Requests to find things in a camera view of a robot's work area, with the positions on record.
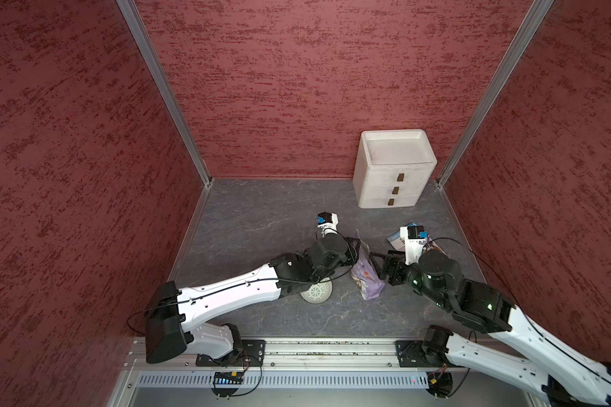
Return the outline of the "purple oats bag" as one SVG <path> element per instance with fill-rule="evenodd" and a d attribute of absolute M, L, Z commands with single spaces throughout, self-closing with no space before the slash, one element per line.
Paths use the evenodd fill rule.
<path fill-rule="evenodd" d="M 361 296 L 365 301 L 377 299 L 385 287 L 385 282 L 378 278 L 378 273 L 369 256 L 369 246 L 361 239 L 358 231 L 356 231 L 354 238 L 357 239 L 359 244 L 358 260 L 351 268 L 351 277 L 360 288 Z"/>

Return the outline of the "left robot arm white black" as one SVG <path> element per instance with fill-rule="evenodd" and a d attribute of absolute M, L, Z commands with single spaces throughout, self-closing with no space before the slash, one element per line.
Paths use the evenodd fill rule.
<path fill-rule="evenodd" d="M 329 232 L 303 253 L 286 253 L 254 271 L 193 288 L 174 281 L 159 285 L 138 312 L 144 319 L 145 359 L 149 364 L 182 354 L 202 354 L 217 364 L 236 362 L 243 351 L 239 329 L 211 320 L 246 306 L 325 288 L 339 268 L 349 271 L 359 258 L 354 237 Z"/>

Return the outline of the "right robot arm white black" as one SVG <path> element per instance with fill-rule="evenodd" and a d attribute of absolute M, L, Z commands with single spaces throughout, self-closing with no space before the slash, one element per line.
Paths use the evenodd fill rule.
<path fill-rule="evenodd" d="M 424 340 L 399 350 L 407 362 L 461 366 L 515 386 L 551 406 L 611 406 L 611 362 L 597 362 L 553 336 L 493 286 L 463 276 L 460 264 L 431 249 L 413 263 L 403 253 L 371 253 L 380 279 L 405 284 L 470 331 L 515 354 L 487 348 L 432 325 Z"/>

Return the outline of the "white green patterned bowl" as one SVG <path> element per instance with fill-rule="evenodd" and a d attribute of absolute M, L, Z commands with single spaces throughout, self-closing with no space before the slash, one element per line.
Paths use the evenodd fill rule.
<path fill-rule="evenodd" d="M 330 277 L 313 284 L 307 291 L 300 293 L 305 302 L 312 305 L 320 305 L 329 300 L 334 290 L 334 284 Z"/>

